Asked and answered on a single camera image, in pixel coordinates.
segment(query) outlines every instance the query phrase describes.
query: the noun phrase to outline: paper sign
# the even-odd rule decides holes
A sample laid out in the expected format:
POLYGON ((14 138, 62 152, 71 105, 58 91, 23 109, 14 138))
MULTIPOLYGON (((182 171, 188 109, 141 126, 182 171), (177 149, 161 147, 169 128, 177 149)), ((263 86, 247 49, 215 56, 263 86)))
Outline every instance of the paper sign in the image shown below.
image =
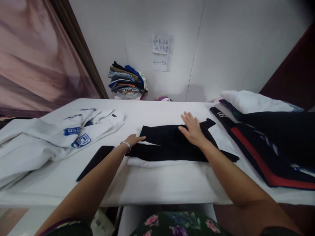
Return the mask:
POLYGON ((153 35, 153 52, 158 54, 173 54, 173 37, 171 35, 153 35))
POLYGON ((171 71, 171 56, 153 54, 152 70, 171 71))

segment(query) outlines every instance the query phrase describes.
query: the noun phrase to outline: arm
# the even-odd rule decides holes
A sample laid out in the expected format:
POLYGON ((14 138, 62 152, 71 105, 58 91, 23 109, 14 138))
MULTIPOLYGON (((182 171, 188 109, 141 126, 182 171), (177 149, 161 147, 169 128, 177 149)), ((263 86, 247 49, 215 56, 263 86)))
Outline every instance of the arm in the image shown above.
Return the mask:
MULTIPOLYGON (((125 142, 134 146, 145 137, 130 135, 125 142)), ((91 224, 101 201, 111 185, 120 163, 129 151, 126 144, 117 146, 91 170, 66 196, 35 235, 39 235, 53 224, 67 218, 78 218, 91 224)))
POLYGON ((248 175, 231 162, 203 135, 199 121, 191 113, 181 116, 187 128, 179 130, 189 142, 198 146, 208 159, 219 182, 239 208, 248 235, 260 235, 264 228, 280 226, 302 234, 281 207, 248 175))

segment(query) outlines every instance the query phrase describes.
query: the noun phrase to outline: hand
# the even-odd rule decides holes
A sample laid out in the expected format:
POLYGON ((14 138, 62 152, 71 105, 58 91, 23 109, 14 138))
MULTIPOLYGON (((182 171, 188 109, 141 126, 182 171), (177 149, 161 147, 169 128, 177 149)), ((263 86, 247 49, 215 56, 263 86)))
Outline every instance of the hand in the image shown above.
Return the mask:
POLYGON ((191 113, 184 112, 185 115, 181 115, 181 118, 185 122, 188 130, 182 126, 178 126, 178 129, 187 138, 187 140, 197 147, 201 147, 208 143, 208 140, 200 129, 199 120, 194 118, 191 113))
POLYGON ((136 137, 136 134, 129 135, 125 140, 126 143, 129 143, 132 147, 139 141, 145 140, 146 137, 136 137))

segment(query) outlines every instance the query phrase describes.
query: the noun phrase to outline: person's left hand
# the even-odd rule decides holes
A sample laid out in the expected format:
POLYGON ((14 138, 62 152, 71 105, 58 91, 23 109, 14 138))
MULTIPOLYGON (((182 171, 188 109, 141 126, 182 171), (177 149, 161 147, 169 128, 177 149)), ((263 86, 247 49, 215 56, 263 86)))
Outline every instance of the person's left hand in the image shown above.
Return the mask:
POLYGON ((125 140, 126 143, 129 143, 132 147, 139 141, 145 140, 146 137, 136 137, 136 134, 129 135, 125 140))

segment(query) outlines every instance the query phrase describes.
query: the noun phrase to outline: sleeve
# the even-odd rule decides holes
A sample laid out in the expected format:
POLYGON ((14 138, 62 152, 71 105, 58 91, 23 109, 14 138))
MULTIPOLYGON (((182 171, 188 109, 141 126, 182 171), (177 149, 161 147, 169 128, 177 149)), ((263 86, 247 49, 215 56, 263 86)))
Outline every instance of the sleeve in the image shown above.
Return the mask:
POLYGON ((39 236, 66 236, 66 235, 75 235, 75 236, 92 236, 92 230, 90 226, 80 220, 62 220, 44 232, 39 236))

